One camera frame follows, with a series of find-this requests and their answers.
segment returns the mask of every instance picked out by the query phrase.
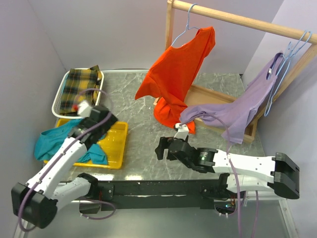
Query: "clothes hanger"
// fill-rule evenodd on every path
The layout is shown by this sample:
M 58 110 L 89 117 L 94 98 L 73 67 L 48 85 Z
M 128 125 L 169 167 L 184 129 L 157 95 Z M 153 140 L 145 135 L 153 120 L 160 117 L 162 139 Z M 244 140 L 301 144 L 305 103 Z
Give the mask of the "clothes hanger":
M 295 51 L 295 52 L 293 53 L 293 51 L 294 51 L 295 48 L 298 46 L 299 42 L 300 42 L 300 41 L 302 40 L 302 38 L 306 35 L 307 32 L 309 32 L 309 37 L 308 37 L 307 40 L 297 49 L 297 51 Z M 265 112 L 264 112 L 264 116 L 265 116 L 265 117 L 269 114 L 269 111 L 270 111 L 271 106 L 272 106 L 272 104 L 273 104 L 273 98 L 274 98 L 274 96 L 276 95 L 276 93 L 277 93 L 277 91 L 278 91 L 278 88 L 281 86 L 281 83 L 283 82 L 283 79 L 284 79 L 285 75 L 286 75 L 287 72 L 288 72 L 288 69 L 289 69 L 289 66 L 290 66 L 290 64 L 291 64 L 291 62 L 292 62 L 293 57 L 294 57 L 294 56 L 298 53 L 298 51 L 300 51 L 300 50 L 302 49 L 302 47 L 304 47 L 304 45 L 309 41 L 309 39 L 311 38 L 312 34 L 313 34 L 313 33 L 312 33 L 311 31 L 304 31 L 303 35 L 301 36 L 301 38 L 298 40 L 298 42 L 296 43 L 296 45 L 295 45 L 293 48 L 292 48 L 292 42 L 288 43 L 288 46 L 287 46 L 286 51 L 289 50 L 290 52 L 289 52 L 289 54 L 288 54 L 287 56 L 285 56 L 285 54 L 283 54 L 284 62 L 283 62 L 283 64 L 281 65 L 281 67 L 279 68 L 279 70 L 278 70 L 276 76 L 279 75 L 279 73 L 281 72 L 281 70 L 282 70 L 282 68 L 284 67 L 285 63 L 286 63 L 288 60 L 289 60 L 289 62 L 288 62 L 288 65 L 287 65 L 287 67 L 286 67 L 286 70 L 285 70 L 285 72 L 284 72 L 284 74 L 283 74 L 283 76 L 282 76 L 282 78 L 281 78 L 281 80 L 280 80 L 280 82 L 279 82 L 277 88 L 275 89 L 274 93 L 273 93 L 274 85 L 272 86 L 271 93 L 270 93 L 270 95 L 269 95 L 269 98 L 268 98 L 268 101 L 267 101 L 267 104 L 266 104 L 266 108 L 265 108 Z
M 183 33 L 181 33 L 178 37 L 175 38 L 175 40 L 174 40 L 173 43 L 172 43 L 172 46 L 173 46 L 173 44 L 175 43 L 175 41 L 176 41 L 180 36 L 182 36 L 187 30 L 190 30 L 190 29 L 193 29 L 193 28 L 196 28 L 197 30 L 199 30 L 199 28 L 198 28 L 198 27 L 195 27 L 195 26 L 189 27 L 189 13 L 190 13 L 190 10 L 191 10 L 191 9 L 193 8 L 193 6 L 195 6 L 195 5 L 198 5 L 198 4 L 197 4 L 197 3 L 194 3 L 194 4 L 191 5 L 191 7 L 188 9 L 188 17 L 187 17 L 187 24 L 186 24 L 185 31 L 184 31 Z

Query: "teal cloth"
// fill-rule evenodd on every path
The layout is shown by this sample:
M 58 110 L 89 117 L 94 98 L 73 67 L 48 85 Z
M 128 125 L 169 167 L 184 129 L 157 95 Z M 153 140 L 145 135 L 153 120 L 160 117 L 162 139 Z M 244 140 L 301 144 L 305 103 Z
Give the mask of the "teal cloth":
M 50 160 L 60 149 L 70 130 L 78 125 L 81 120 L 82 119 L 70 120 L 62 126 L 42 132 L 35 145 L 35 158 L 37 160 Z M 77 162 L 86 163 L 89 160 L 92 160 L 93 164 L 108 164 L 106 154 L 97 144 L 93 144 L 86 154 L 79 158 Z

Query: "orange t-shirt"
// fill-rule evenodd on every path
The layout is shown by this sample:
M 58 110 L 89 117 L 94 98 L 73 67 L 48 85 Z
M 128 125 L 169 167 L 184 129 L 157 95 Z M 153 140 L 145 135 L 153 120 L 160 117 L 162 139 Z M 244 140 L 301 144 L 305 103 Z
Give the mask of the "orange t-shirt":
M 204 58 L 215 46 L 213 27 L 198 30 L 194 39 L 180 48 L 170 46 L 150 68 L 135 99 L 150 95 L 161 97 L 154 108 L 154 117 L 173 128 L 180 122 L 187 91 L 192 85 Z M 195 133 L 195 124 L 187 124 Z

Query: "yellow plastic bin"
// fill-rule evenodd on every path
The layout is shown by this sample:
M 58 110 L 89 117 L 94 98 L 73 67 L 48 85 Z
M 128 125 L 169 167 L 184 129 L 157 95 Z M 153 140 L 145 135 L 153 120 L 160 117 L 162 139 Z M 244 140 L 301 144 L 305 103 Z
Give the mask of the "yellow plastic bin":
M 59 119 L 56 127 L 64 125 L 69 119 Z M 74 166 L 120 169 L 123 161 L 125 141 L 128 134 L 128 123 L 117 121 L 108 131 L 103 140 L 98 141 L 98 145 L 107 155 L 108 165 L 96 165 L 90 161 L 87 163 L 75 163 Z

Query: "plaid shirt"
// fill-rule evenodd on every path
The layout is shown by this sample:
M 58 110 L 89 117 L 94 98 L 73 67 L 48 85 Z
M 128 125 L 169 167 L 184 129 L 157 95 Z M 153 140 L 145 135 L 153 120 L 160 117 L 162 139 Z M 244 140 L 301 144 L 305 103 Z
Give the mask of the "plaid shirt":
M 98 75 L 101 75 L 98 65 L 91 67 L 90 69 L 72 68 L 69 71 L 65 82 L 65 87 L 61 96 L 59 113 L 74 113 L 75 110 L 72 107 L 78 93 L 87 88 L 99 88 L 97 85 Z M 94 103 L 97 99 L 97 95 L 98 92 L 87 92 L 85 95 L 80 96 L 78 100 L 80 102 L 86 99 L 88 102 Z

